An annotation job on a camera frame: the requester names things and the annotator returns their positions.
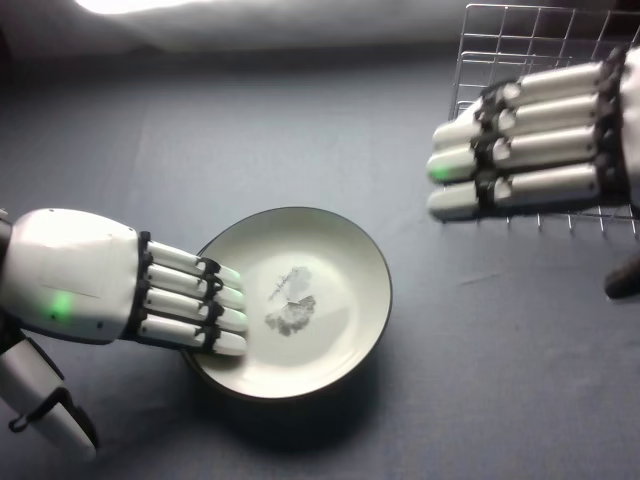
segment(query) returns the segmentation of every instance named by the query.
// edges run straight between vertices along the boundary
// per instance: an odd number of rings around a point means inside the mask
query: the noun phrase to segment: white robotic hand
[[[427,207],[467,221],[630,204],[640,211],[640,49],[500,82],[433,136]],[[605,283],[640,293],[640,261]]]
[[[73,342],[116,339],[242,355],[240,275],[98,215],[37,210],[0,221],[0,397],[52,443],[92,457],[97,435],[63,376],[21,329]]]

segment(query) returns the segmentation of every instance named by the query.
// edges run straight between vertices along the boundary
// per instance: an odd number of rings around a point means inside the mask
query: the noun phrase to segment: plate rim
[[[204,382],[209,385],[210,387],[215,388],[216,390],[219,390],[227,395],[231,395],[232,397],[236,397],[239,398],[241,400],[251,400],[251,401],[257,401],[257,402],[264,402],[264,403],[273,403],[273,402],[282,402],[282,401],[289,401],[289,400],[301,400],[307,397],[310,397],[312,395],[318,394],[328,388],[333,387],[334,385],[338,384],[341,381],[346,380],[347,378],[349,378],[354,371],[356,371],[358,369],[358,367],[360,365],[362,365],[362,363],[365,362],[365,360],[367,358],[369,358],[369,356],[371,355],[371,353],[376,349],[376,347],[378,346],[378,344],[380,343],[380,339],[382,339],[382,337],[384,336],[385,331],[387,330],[387,326],[389,325],[389,319],[391,318],[391,310],[393,307],[393,280],[391,279],[391,270],[389,269],[389,264],[387,263],[387,259],[385,258],[384,254],[382,253],[382,250],[380,250],[380,247],[378,246],[378,244],[376,243],[376,241],[371,237],[371,235],[369,235],[362,227],[360,227],[357,223],[349,220],[348,218],[340,215],[339,213],[335,213],[332,212],[330,210],[325,210],[323,208],[316,208],[316,207],[303,207],[303,206],[290,206],[290,207],[277,207],[277,208],[270,208],[268,210],[263,210],[261,212],[258,213],[254,213],[252,215],[249,215],[248,217],[244,217],[240,220],[238,220],[237,222],[235,222],[234,224],[232,224],[231,226],[225,228],[222,232],[220,232],[218,235],[216,235],[215,237],[213,237],[211,240],[209,240],[204,247],[202,247],[200,249],[200,251],[197,253],[198,256],[201,256],[204,251],[209,248],[209,245],[211,245],[213,242],[215,242],[221,235],[225,234],[227,231],[231,230],[232,228],[234,228],[236,225],[238,225],[239,223],[244,222],[245,220],[249,220],[252,217],[256,217],[258,215],[264,215],[265,213],[269,213],[269,212],[274,212],[274,211],[278,211],[278,210],[311,210],[311,211],[317,211],[317,212],[322,212],[322,213],[327,213],[329,215],[333,215],[335,217],[339,217],[347,222],[349,222],[350,224],[352,224],[353,226],[355,226],[358,230],[360,230],[362,233],[364,233],[364,235],[371,241],[371,243],[373,244],[373,246],[376,248],[376,250],[378,251],[378,253],[380,254],[380,258],[382,259],[382,263],[384,264],[385,270],[387,271],[387,278],[389,280],[389,308],[387,309],[387,316],[384,320],[384,325],[382,326],[382,330],[380,331],[380,334],[378,335],[378,338],[376,339],[376,341],[373,343],[373,345],[371,346],[371,348],[369,349],[369,351],[364,355],[364,357],[362,357],[362,359],[356,363],[351,370],[349,370],[347,373],[345,373],[344,375],[342,375],[341,377],[338,377],[337,379],[333,380],[332,382],[326,384],[323,387],[320,388],[316,388],[315,390],[311,390],[310,392],[306,392],[306,393],[301,393],[298,395],[289,395],[289,396],[285,396],[285,397],[260,397],[260,396],[255,396],[255,395],[249,395],[247,393],[241,393],[238,392],[236,390],[233,390],[231,388],[225,387],[224,385],[222,385],[220,382],[217,382],[216,380],[214,380],[213,378],[211,378],[209,375],[207,375],[204,372],[204,369],[200,366],[200,364],[196,361],[196,359],[194,358],[194,354],[192,352],[190,352],[189,350],[186,349],[182,349],[180,350],[180,353],[182,354],[182,357],[185,359],[187,365],[189,365],[189,367],[191,367],[191,369],[193,369],[195,371],[195,373],[202,379],[204,380]]]

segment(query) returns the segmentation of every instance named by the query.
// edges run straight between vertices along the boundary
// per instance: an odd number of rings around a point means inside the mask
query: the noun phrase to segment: metal wire rack
[[[464,112],[494,82],[601,60],[613,47],[635,46],[639,40],[640,12],[469,4],[460,34],[449,119]],[[629,206],[596,207],[565,217],[572,232],[581,219],[597,221],[603,235],[614,224],[628,225],[636,239],[640,231],[640,219],[634,218]],[[544,218],[538,215],[538,228]]]

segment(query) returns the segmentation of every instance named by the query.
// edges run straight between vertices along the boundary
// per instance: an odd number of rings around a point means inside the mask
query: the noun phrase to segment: white plate
[[[360,227],[313,208],[245,218],[200,253],[240,272],[248,351],[192,355],[206,380],[240,395],[284,399],[326,387],[371,351],[391,311],[391,277]]]

